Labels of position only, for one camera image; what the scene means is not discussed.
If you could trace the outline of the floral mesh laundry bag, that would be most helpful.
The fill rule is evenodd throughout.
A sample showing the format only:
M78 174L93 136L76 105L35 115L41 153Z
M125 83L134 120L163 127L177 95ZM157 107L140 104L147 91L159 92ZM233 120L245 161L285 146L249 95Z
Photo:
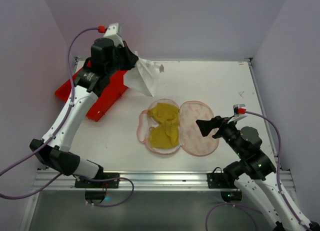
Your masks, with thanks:
M158 126L158 123L148 117L148 110L156 106L157 103L168 103L179 108L179 145L171 149L151 147L149 142L150 130ZM148 109L143 110L139 114L139 123L136 130L138 141L145 145L147 149L158 155L172 155L179 149L183 149L186 153L204 157L213 153L219 141L211 138L217 132L213 129L209 136L203 137L196 120L210 120L214 117L212 109L205 103L192 100L186 101L182 105L178 105L171 99L163 98L154 101Z

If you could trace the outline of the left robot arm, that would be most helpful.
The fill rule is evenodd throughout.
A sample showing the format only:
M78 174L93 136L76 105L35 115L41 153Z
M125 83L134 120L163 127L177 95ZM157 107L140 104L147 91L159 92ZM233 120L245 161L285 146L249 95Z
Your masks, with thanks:
M117 71L135 67L138 57L120 37L103 37L94 41L91 55L71 81L71 92L57 119L42 136L29 145L41 164L65 176L94 179L103 168L71 153L71 145L81 122L96 103Z

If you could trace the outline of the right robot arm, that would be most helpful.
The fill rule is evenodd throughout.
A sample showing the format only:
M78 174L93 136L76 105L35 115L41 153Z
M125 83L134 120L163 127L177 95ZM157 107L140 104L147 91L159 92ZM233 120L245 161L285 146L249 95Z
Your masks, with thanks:
M256 206L275 231L318 231L320 225L309 220L298 208L280 180L280 173L261 150L258 131L250 126L237 129L233 117L216 116L211 120L197 120L206 137L213 129L214 139L222 138L240 158L223 169L228 185L241 190Z

